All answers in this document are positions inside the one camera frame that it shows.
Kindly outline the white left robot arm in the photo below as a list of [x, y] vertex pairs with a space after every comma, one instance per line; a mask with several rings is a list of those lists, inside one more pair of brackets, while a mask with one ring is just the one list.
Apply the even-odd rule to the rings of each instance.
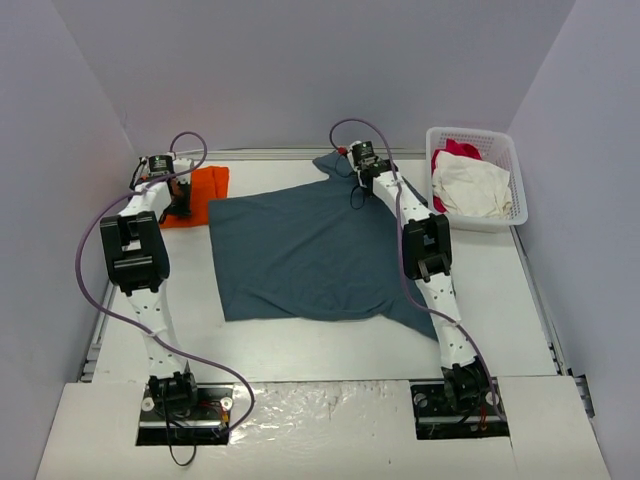
[[148, 171], [134, 187], [134, 196], [118, 214], [100, 220], [100, 235], [109, 279], [124, 293], [141, 325], [151, 399], [177, 417], [189, 418], [200, 409], [202, 395], [188, 361], [174, 353], [178, 341], [166, 293], [170, 262], [160, 221], [173, 202], [165, 177], [185, 176], [178, 181], [178, 191], [183, 195], [179, 203], [187, 205], [194, 163], [171, 152], [145, 157], [143, 165]]

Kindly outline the blue-grey t-shirt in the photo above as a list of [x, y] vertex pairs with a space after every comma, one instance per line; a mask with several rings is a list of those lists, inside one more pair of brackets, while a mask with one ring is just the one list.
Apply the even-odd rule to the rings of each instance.
[[227, 321], [360, 321], [381, 315], [428, 338], [436, 332], [415, 283], [403, 287], [396, 220], [353, 193], [346, 159], [318, 157], [327, 179], [210, 201], [213, 263]]

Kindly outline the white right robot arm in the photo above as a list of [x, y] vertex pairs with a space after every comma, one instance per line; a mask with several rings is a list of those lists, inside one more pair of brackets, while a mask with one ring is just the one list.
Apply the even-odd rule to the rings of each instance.
[[465, 413], [484, 398], [490, 376], [461, 324], [448, 219], [429, 209], [395, 164], [374, 152], [371, 142], [352, 143], [346, 156], [360, 187], [382, 201], [396, 218], [402, 285], [413, 281], [424, 298], [440, 349], [445, 404], [454, 412]]

